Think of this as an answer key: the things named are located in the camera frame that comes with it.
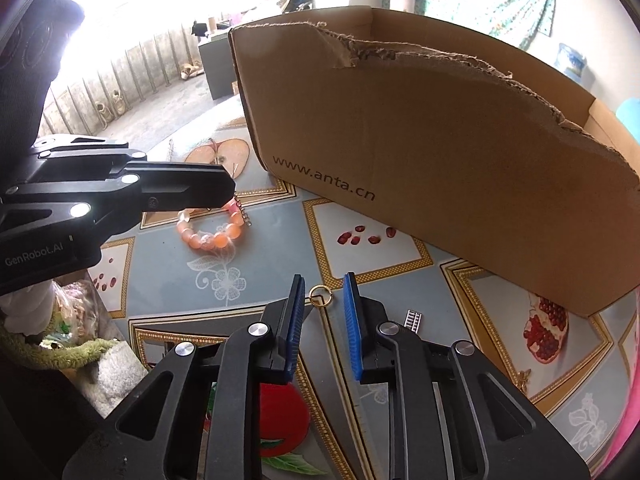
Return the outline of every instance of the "cardboard flap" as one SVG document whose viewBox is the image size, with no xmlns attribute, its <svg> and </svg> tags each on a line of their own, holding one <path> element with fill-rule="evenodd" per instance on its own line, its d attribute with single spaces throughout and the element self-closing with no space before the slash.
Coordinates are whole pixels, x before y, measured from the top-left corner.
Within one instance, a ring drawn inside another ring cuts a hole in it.
<svg viewBox="0 0 640 480">
<path fill-rule="evenodd" d="M 540 96 L 550 89 L 533 92 L 468 55 L 468 45 L 450 54 L 309 23 L 232 34 L 271 173 L 582 316 L 640 281 L 638 176 L 615 142 L 600 142 Z M 497 43 L 493 57 L 511 49 Z M 572 111 L 582 124 L 588 96 L 578 91 L 585 109 Z M 596 112 L 593 122 L 609 117 Z"/>
</svg>

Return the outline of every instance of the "metal pivot bolt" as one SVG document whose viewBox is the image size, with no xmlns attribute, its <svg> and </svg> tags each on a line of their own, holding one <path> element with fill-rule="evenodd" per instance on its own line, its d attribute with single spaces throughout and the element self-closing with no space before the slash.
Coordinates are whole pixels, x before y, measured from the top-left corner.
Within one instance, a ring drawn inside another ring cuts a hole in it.
<svg viewBox="0 0 640 480">
<path fill-rule="evenodd" d="M 400 327 L 394 322 L 385 321 L 384 323 L 380 324 L 378 330 L 380 330 L 380 333 L 384 335 L 396 335 L 398 332 L 400 332 Z"/>
<path fill-rule="evenodd" d="M 177 353 L 181 357 L 185 357 L 193 353 L 196 349 L 194 344 L 190 341 L 183 341 L 175 346 L 175 353 Z"/>
<path fill-rule="evenodd" d="M 471 355 L 476 350 L 476 347 L 471 341 L 458 341 L 456 343 L 456 352 L 460 355 Z"/>
<path fill-rule="evenodd" d="M 264 323 L 254 323 L 249 327 L 249 334 L 254 337 L 265 335 L 269 331 L 269 326 Z"/>
</svg>

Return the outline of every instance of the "patterned tablecloth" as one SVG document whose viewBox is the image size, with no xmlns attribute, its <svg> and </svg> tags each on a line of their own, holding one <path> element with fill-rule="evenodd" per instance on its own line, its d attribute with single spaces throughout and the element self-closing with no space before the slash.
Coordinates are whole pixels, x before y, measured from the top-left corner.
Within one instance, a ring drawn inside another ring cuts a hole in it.
<svg viewBox="0 0 640 480">
<path fill-rule="evenodd" d="M 238 141 L 229 150 L 229 139 L 244 140 L 249 150 L 237 149 Z M 268 175 L 251 148 L 237 97 L 183 127 L 148 156 L 182 161 L 203 145 L 213 146 L 225 165 L 230 163 L 225 153 L 241 159 L 231 162 L 242 166 L 234 177 L 252 225 L 235 247 L 216 254 L 192 250 L 175 231 L 176 214 L 147 214 L 142 224 L 105 244 L 90 274 L 148 366 L 162 358 L 165 342 L 217 342 L 257 319 L 265 304 L 288 293 L 295 273 L 304 276 L 307 289 L 325 284 L 334 290 L 333 303 L 313 309 L 303 326 L 296 387 L 308 406 L 310 429 L 304 436 L 306 428 L 290 428 L 287 413 L 278 414 L 282 427 L 276 424 L 274 431 L 303 438 L 281 461 L 289 471 L 277 458 L 266 462 L 268 478 L 321 472 L 332 479 L 387 478 L 386 387 L 360 386 L 350 371 L 341 279 L 348 271 L 356 273 L 361 294 L 382 301 L 392 320 L 404 323 L 408 309 L 420 312 L 423 339 L 445 345 L 473 340 L 590 466 L 602 459 L 636 360 L 634 292 L 589 319 L 568 314 L 561 351 L 542 364 L 523 336 L 540 298 Z M 226 220 L 225 212 L 203 212 L 195 225 L 214 232 Z M 344 233 L 351 236 L 341 243 Z"/>
</svg>

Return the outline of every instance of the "metal bar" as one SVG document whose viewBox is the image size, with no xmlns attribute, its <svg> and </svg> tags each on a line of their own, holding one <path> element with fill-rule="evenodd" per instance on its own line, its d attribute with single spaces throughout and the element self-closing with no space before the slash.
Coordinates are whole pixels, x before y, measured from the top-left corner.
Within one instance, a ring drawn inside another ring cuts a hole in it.
<svg viewBox="0 0 640 480">
<path fill-rule="evenodd" d="M 105 85 L 104 79 L 102 79 L 102 76 L 100 75 L 100 71 L 98 71 L 98 79 L 100 80 L 100 86 L 102 87 L 102 91 L 104 92 L 104 96 L 107 99 L 107 107 L 109 108 L 109 111 L 113 114 L 113 118 L 117 119 L 118 118 L 118 114 L 116 113 L 116 105 L 111 100 L 111 95 L 109 94 L 109 91 L 107 90 L 107 85 Z"/>
<path fill-rule="evenodd" d="M 133 70 L 133 64 L 131 63 L 131 58 L 129 57 L 129 53 L 127 50 L 124 51 L 124 55 L 127 58 L 129 71 L 131 72 L 131 77 L 133 78 L 133 84 L 136 86 L 136 91 L 138 92 L 138 96 L 140 97 L 141 101 L 146 101 L 146 98 L 142 95 L 142 90 L 140 89 L 140 83 L 138 83 L 138 78 L 136 77 L 135 70 Z"/>
<path fill-rule="evenodd" d="M 56 99 L 56 96 L 53 93 L 53 90 L 51 90 L 51 88 L 49 88 L 49 91 L 51 92 L 51 97 L 53 97 L 53 102 L 56 104 L 56 108 L 58 109 L 58 113 L 60 114 L 60 118 L 62 118 L 62 122 L 65 123 L 66 126 L 66 130 L 70 133 L 70 134 L 74 134 L 71 126 L 69 125 L 69 122 L 66 120 L 66 117 L 62 111 L 62 108 L 60 108 L 60 103 L 58 102 L 58 100 Z"/>
<path fill-rule="evenodd" d="M 110 63 L 111 63 L 111 70 L 113 70 L 113 76 L 116 79 L 116 84 L 118 85 L 118 90 L 120 90 L 120 97 L 122 97 L 122 100 L 124 101 L 125 108 L 127 110 L 131 110 L 131 104 L 129 103 L 129 99 L 127 98 L 127 93 L 124 91 L 124 88 L 122 87 L 122 81 L 120 81 L 120 76 L 118 75 L 118 71 L 116 70 L 116 67 L 113 65 L 113 61 L 111 61 Z"/>
<path fill-rule="evenodd" d="M 180 24 L 180 30 L 182 31 L 182 40 L 184 41 L 184 49 L 187 51 L 187 58 L 189 59 L 189 64 L 193 64 L 193 57 L 191 57 L 191 50 L 189 50 L 189 40 L 187 40 L 187 34 L 184 31 L 184 27 Z"/>
<path fill-rule="evenodd" d="M 171 31 L 170 30 L 167 30 L 166 33 L 169 35 L 169 45 L 171 45 L 171 54 L 174 57 L 175 71 L 177 72 L 178 77 L 180 77 L 180 63 L 178 63 L 178 56 L 175 53 L 174 38 L 171 37 Z"/>
<path fill-rule="evenodd" d="M 151 90 L 154 94 L 158 93 L 158 89 L 154 83 L 154 78 L 151 75 L 151 69 L 149 68 L 149 62 L 146 60 L 145 49 L 142 48 L 142 43 L 138 42 L 138 46 L 140 47 L 140 54 L 142 54 L 142 62 L 145 64 L 146 77 L 149 79 L 149 84 L 151 85 Z"/>
<path fill-rule="evenodd" d="M 100 112 L 98 111 L 98 105 L 95 103 L 94 95 L 89 90 L 89 86 L 87 85 L 86 81 L 84 80 L 84 77 L 82 78 L 82 84 L 84 85 L 84 91 L 86 92 L 86 95 L 89 98 L 89 102 L 91 103 L 91 106 L 94 109 L 95 115 L 98 117 L 98 122 L 102 125 L 102 129 L 103 130 L 106 129 L 107 124 L 106 124 L 106 122 L 104 120 L 104 117 L 102 117 L 100 115 Z"/>
<path fill-rule="evenodd" d="M 51 121 L 47 117 L 46 113 L 44 113 L 44 110 L 42 111 L 42 118 L 47 123 L 47 126 L 49 127 L 49 130 L 51 131 L 51 133 L 55 134 L 55 132 L 53 131 L 53 124 L 51 124 Z"/>
<path fill-rule="evenodd" d="M 166 69 L 164 68 L 164 59 L 162 59 L 162 53 L 160 52 L 160 45 L 158 45 L 158 39 L 154 34 L 154 44 L 156 46 L 156 54 L 158 54 L 158 61 L 160 62 L 160 69 L 162 70 L 162 76 L 164 76 L 165 86 L 171 86 L 171 82 L 169 81 L 169 76 L 166 74 Z"/>
<path fill-rule="evenodd" d="M 84 126 L 84 130 L 86 131 L 86 134 L 87 135 L 91 135 L 91 130 L 89 129 L 89 125 L 84 120 L 84 115 L 82 115 L 82 112 L 80 111 L 80 107 L 78 106 L 78 103 L 76 103 L 76 98 L 71 93 L 71 88 L 69 88 L 69 86 L 67 86 L 66 87 L 66 91 L 69 92 L 69 98 L 71 99 L 71 104 L 74 106 L 74 108 L 76 110 L 76 113 L 80 117 L 80 121 L 82 123 L 82 126 Z"/>
</svg>

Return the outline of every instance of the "concrete floor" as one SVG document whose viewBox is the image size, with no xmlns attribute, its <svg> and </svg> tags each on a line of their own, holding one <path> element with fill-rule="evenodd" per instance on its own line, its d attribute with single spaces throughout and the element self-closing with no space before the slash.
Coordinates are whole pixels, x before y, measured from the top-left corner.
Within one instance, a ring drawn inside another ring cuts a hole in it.
<svg viewBox="0 0 640 480">
<path fill-rule="evenodd" d="M 174 80 L 171 86 L 162 86 L 157 94 L 135 103 L 131 110 L 112 121 L 98 135 L 126 140 L 131 148 L 148 152 L 176 130 L 226 99 L 211 99 L 204 74 L 187 81 Z"/>
</svg>

